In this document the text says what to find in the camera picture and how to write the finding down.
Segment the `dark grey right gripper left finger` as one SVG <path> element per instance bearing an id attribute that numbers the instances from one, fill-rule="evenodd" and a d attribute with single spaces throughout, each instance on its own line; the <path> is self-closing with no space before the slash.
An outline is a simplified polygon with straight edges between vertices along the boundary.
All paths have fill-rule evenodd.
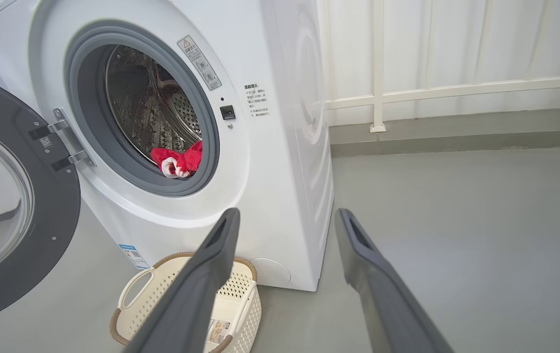
<path id="1" fill-rule="evenodd" d="M 240 211 L 229 208 L 157 302 L 126 353 L 201 353 L 216 292 L 231 275 Z"/>

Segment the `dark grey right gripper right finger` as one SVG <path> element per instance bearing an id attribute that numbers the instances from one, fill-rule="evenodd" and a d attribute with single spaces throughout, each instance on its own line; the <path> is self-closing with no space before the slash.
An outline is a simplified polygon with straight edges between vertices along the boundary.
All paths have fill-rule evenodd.
<path id="1" fill-rule="evenodd" d="M 451 346 L 351 210 L 334 217 L 345 281 L 360 295 L 374 353 L 450 353 Z"/>

